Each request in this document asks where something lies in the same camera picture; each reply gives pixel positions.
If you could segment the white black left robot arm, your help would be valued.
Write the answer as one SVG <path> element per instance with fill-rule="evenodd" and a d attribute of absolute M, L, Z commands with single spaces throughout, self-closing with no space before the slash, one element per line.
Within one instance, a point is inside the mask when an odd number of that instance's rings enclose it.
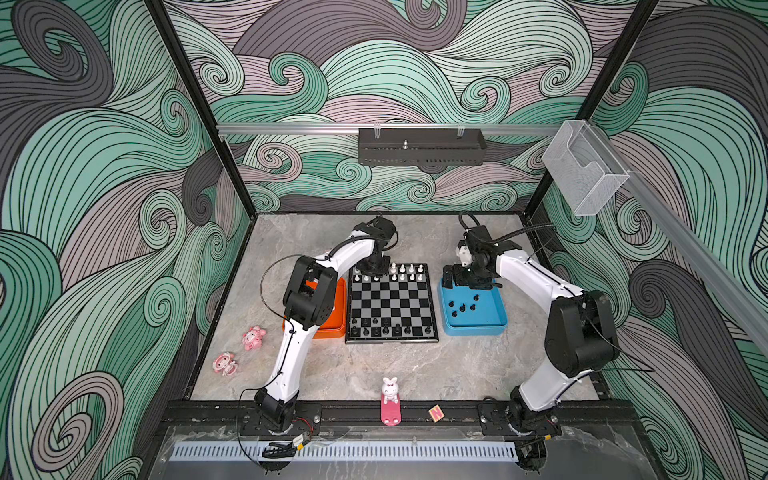
<path fill-rule="evenodd" d="M 292 423 L 300 377 L 311 342 L 330 318 L 338 280 L 353 268 L 369 276 L 388 271 L 387 246 L 399 238 L 394 223 L 382 216 L 362 222 L 347 238 L 317 256 L 297 254 L 282 297 L 283 335 L 269 380 L 258 388 L 254 402 L 260 417 L 274 430 Z"/>

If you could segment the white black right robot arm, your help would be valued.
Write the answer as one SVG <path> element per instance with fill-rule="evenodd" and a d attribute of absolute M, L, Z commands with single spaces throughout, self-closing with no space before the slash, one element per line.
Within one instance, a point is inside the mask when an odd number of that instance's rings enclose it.
<path fill-rule="evenodd" d="M 545 358 L 510 394 L 508 418 L 517 429 L 530 429 L 571 386 L 619 356 L 610 300 L 558 277 L 526 253 L 513 238 L 529 227 L 494 239 L 472 214 L 460 214 L 459 223 L 464 230 L 456 247 L 459 262 L 443 269 L 442 287 L 490 292 L 506 280 L 547 315 Z"/>

